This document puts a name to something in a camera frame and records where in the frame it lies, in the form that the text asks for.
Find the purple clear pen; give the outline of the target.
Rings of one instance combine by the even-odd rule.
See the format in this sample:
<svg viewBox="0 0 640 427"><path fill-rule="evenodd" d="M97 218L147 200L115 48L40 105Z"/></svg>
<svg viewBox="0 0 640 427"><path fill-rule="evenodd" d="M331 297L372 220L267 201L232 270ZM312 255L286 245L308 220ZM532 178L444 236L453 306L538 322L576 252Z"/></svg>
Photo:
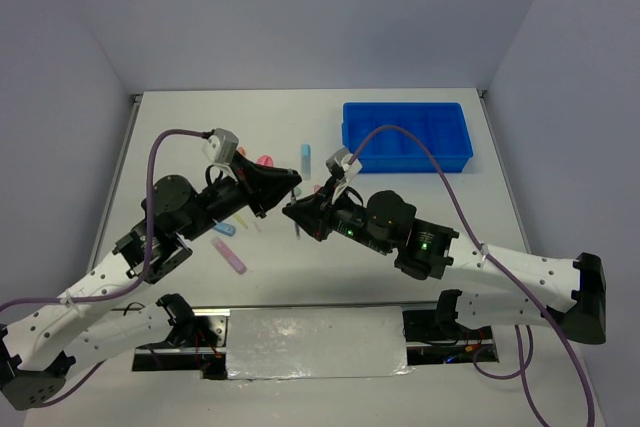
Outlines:
<svg viewBox="0 0 640 427"><path fill-rule="evenodd" d="M297 197L296 197L296 190L294 188L293 190L291 190L291 193L290 193L290 204L293 206L296 204L296 202L297 202ZM294 232L295 232L296 239L300 240L301 239L300 227L296 223L296 221L294 221Z"/></svg>

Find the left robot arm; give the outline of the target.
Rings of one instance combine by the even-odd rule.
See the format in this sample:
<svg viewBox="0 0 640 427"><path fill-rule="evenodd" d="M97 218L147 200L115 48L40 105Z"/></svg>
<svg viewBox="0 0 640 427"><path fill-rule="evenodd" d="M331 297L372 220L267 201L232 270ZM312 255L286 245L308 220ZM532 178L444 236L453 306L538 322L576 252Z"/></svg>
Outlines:
<svg viewBox="0 0 640 427"><path fill-rule="evenodd" d="M294 170L258 165L241 154L227 172L202 191L180 175L158 180L152 189L153 236L139 222L55 304L1 328L1 393L14 409L49 405L74 375L129 348L182 346L198 335L216 341L177 293L114 322L103 318L185 262L192 254L188 242L244 207L265 217L302 181Z"/></svg>

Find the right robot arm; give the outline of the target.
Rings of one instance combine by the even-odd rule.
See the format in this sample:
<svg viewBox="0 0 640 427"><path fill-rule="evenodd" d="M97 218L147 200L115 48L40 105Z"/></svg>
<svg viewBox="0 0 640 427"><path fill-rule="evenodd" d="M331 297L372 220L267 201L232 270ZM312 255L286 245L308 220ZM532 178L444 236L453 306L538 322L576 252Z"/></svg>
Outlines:
<svg viewBox="0 0 640 427"><path fill-rule="evenodd" d="M555 259L476 244L450 227L419 219L416 207L391 190L363 201L353 189L335 197L323 187L282 212L318 242L336 233L382 255L394 254L395 268L416 280L492 288L490 294L456 288L440 293L435 327L446 338L492 325L555 324L573 342L606 340L606 281L594 254Z"/></svg>

